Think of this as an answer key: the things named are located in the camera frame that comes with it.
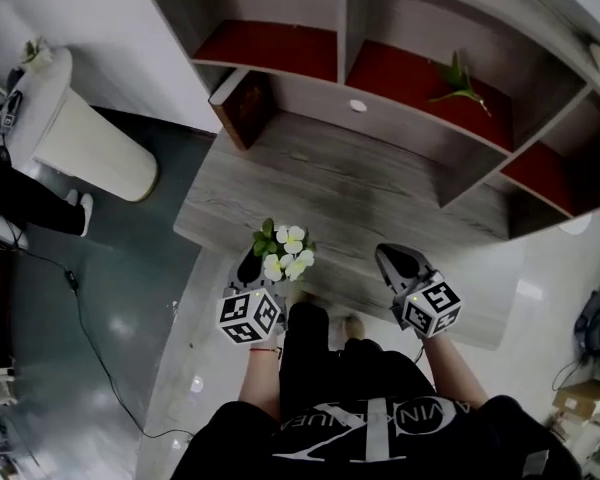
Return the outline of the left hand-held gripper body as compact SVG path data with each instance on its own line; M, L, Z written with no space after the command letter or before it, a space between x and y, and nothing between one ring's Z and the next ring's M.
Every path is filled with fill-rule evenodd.
M232 281L216 304L216 328L234 345L267 341L286 330L286 298L280 283L253 286Z

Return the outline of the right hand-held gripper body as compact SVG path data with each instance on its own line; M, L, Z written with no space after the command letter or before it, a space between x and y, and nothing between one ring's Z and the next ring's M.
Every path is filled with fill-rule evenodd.
M420 338L431 338L458 320L462 300L437 270L414 279L395 295L390 311L402 330L411 328Z

